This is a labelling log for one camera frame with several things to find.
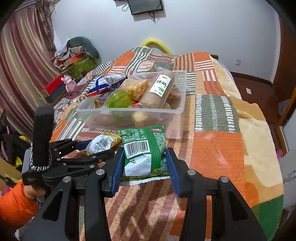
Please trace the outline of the orange sleeve forearm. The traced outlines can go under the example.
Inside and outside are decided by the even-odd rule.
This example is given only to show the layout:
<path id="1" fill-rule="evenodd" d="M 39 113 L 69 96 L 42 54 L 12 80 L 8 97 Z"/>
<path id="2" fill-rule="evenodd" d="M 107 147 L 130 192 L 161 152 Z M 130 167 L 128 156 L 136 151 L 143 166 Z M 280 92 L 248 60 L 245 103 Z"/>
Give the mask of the orange sleeve forearm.
<path id="1" fill-rule="evenodd" d="M 23 188 L 23 182 L 20 181 L 1 197 L 1 227 L 9 234 L 15 233 L 39 211 L 36 201 L 29 199 Z"/>

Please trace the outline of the left hand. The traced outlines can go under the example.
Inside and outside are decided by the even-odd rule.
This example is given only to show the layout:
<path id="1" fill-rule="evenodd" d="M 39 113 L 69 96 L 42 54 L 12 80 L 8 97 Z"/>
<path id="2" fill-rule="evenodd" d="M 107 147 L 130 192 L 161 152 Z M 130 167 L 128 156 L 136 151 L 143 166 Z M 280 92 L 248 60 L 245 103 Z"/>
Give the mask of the left hand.
<path id="1" fill-rule="evenodd" d="M 44 196 L 46 194 L 46 191 L 44 190 L 44 188 L 36 185 L 24 185 L 23 193 L 27 198 L 31 200 L 36 200 L 37 197 Z"/>

